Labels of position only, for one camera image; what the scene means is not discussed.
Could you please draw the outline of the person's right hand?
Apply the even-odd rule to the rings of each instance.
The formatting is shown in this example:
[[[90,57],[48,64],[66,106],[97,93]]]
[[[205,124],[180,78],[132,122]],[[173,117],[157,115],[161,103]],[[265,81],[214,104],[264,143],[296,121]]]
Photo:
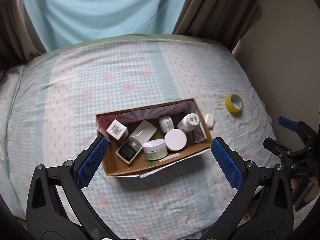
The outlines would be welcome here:
[[[309,190],[308,194],[304,198],[305,203],[310,203],[312,200],[314,200],[318,195],[319,195],[319,184],[318,184],[318,177],[314,176],[313,178],[310,179],[313,182],[313,186]],[[297,179],[292,179],[291,180],[291,188],[293,190],[296,190],[298,187],[298,180]]]

